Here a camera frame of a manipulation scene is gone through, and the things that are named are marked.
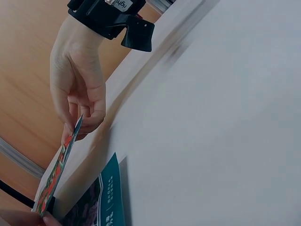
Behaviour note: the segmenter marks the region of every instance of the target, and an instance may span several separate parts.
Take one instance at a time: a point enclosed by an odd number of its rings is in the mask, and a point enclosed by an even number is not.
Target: card
[[[116,154],[61,223],[64,226],[125,226]]]
[[[44,216],[48,208],[48,205],[51,201],[51,198],[53,197],[57,184],[61,178],[63,169],[65,168],[67,159],[70,155],[72,146],[76,140],[77,134],[79,133],[79,129],[82,123],[82,118],[83,116],[81,116],[80,119],[78,120],[73,135],[70,136],[66,140],[66,143],[62,146],[57,161],[47,179],[46,185],[41,191],[40,196],[36,201],[35,205],[33,206],[33,211],[38,212],[41,216]]]

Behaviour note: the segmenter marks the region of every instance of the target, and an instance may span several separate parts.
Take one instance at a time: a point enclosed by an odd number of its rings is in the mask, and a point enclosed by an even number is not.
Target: hand
[[[62,226],[50,213],[46,213],[43,217],[45,226]]]
[[[0,217],[10,226],[62,226],[51,214],[46,213],[43,219],[37,212],[17,210],[0,210]]]
[[[62,144],[82,114],[78,139],[94,131],[105,117],[105,81],[98,47],[103,37],[72,16],[63,22],[50,55],[50,90],[64,124]]]

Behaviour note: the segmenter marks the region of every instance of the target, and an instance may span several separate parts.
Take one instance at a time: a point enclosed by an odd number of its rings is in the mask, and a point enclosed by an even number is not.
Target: fingernail
[[[48,212],[45,213],[45,216],[43,217],[43,221],[44,221],[45,223],[50,223],[50,222],[49,222],[50,219],[49,219],[49,213],[48,213]]]

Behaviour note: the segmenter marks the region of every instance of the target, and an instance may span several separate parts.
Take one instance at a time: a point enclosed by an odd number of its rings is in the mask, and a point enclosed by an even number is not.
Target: finger
[[[53,98],[53,103],[55,106],[55,111],[59,117],[59,119],[66,123],[70,131],[74,131],[74,123],[72,120],[72,115],[69,112],[69,102],[67,93],[56,87],[51,86],[51,95]]]
[[[91,117],[84,118],[81,133],[90,133],[97,129],[105,117],[105,99],[94,104],[94,112]]]
[[[88,118],[91,116],[89,106],[80,106],[80,113],[83,115],[83,118]]]
[[[32,226],[42,222],[37,212],[23,212],[17,210],[0,210],[0,216],[11,226]]]
[[[90,113],[93,114],[94,112],[94,103],[90,106]]]
[[[72,121],[76,124],[79,113],[79,106],[76,103],[69,102],[69,112],[72,116]]]
[[[63,134],[62,134],[61,145],[64,145],[67,138],[71,135],[70,135],[70,131],[69,131],[68,127],[66,126],[66,124],[64,124],[64,130],[63,130]]]
[[[62,226],[50,213],[46,212],[43,217],[46,226]]]

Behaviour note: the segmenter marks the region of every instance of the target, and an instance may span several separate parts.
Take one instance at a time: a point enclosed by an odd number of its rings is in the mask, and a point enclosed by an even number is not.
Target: wrist-mounted camera
[[[145,0],[71,0],[68,13],[109,40],[126,28],[122,46],[151,52],[155,25],[138,15],[145,3]]]

